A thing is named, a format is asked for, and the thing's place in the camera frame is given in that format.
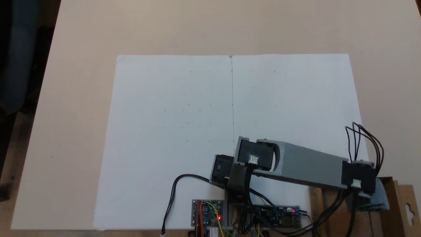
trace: white connector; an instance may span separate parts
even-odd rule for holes
[[[210,237],[218,237],[219,236],[219,228],[218,227],[211,227],[209,229],[209,235]]]

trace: blue circuit board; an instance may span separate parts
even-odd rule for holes
[[[206,202],[210,202],[214,205],[218,215],[213,207]],[[191,226],[195,226],[200,223],[200,209],[197,208],[198,205],[202,206],[203,225],[208,227],[218,227],[218,221],[222,222],[223,200],[192,200]]]
[[[257,205],[261,216],[276,227],[300,228],[301,212],[299,206]]]

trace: orange wire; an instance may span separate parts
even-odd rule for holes
[[[200,237],[203,236],[203,214],[202,214],[202,202],[200,202],[200,209],[199,209],[199,215],[200,215]]]

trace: floor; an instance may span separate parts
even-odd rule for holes
[[[19,182],[31,135],[33,115],[18,113],[0,184],[9,184],[9,201],[0,202],[1,237],[159,237],[159,231],[13,231],[10,230]],[[186,237],[187,231],[170,231],[168,237]]]

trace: yellow wire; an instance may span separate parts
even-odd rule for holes
[[[219,219],[218,219],[218,210],[216,209],[216,207],[212,203],[210,203],[210,202],[205,202],[205,203],[211,205],[213,207],[213,209],[215,210],[216,220],[218,221],[219,229],[221,230],[222,237],[225,237],[224,232],[222,231],[221,223],[219,222]]]

